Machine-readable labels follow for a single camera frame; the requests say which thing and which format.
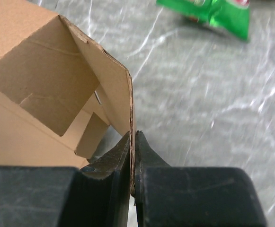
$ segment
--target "green packet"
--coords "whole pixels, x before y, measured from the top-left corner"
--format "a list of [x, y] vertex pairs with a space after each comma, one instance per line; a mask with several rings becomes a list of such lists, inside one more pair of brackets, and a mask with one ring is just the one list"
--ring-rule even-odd
[[224, 28], [248, 39], [249, 0], [157, 0], [157, 3], [209, 27]]

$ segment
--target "cardboard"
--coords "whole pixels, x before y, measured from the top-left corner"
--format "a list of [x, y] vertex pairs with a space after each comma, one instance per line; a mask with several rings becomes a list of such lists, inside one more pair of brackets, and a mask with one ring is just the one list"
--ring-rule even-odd
[[131, 133], [128, 70], [67, 18], [0, 1], [0, 165], [88, 164], [109, 125]]

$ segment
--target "gray surface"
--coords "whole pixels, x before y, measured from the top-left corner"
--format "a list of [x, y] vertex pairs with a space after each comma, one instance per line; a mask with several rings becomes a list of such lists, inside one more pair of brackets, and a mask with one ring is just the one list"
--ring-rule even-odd
[[[251, 42], [221, 37], [155, 0], [43, 0], [131, 72], [136, 119], [174, 166], [238, 166], [275, 227], [275, 0], [251, 1]], [[119, 136], [109, 130], [101, 148]], [[136, 225], [130, 207], [129, 225]]]

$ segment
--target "box flap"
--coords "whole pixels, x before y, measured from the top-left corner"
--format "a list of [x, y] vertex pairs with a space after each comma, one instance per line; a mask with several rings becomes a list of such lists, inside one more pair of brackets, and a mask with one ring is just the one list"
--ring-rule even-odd
[[108, 127], [109, 126], [101, 120], [96, 113], [93, 113], [76, 147], [75, 153], [81, 157], [91, 158]]
[[82, 109], [89, 114], [96, 113], [101, 120], [103, 120], [106, 124], [110, 125], [110, 121], [106, 116], [105, 110], [103, 106], [99, 103], [99, 100], [97, 100], [95, 93], [89, 98], [89, 100]]
[[[7, 31], [0, 35], [0, 44], [9, 43], [0, 49], [0, 92], [63, 135], [99, 81], [56, 14], [28, 2], [18, 4], [0, 1], [6, 11], [11, 8], [9, 20], [0, 17], [0, 33]], [[32, 16], [21, 14], [26, 11]], [[34, 30], [26, 29], [31, 25]]]
[[129, 71], [67, 18], [60, 17], [69, 28], [76, 45], [100, 82], [96, 92], [111, 125], [121, 135], [130, 131], [131, 192], [133, 193], [135, 176], [135, 122], [133, 87]]

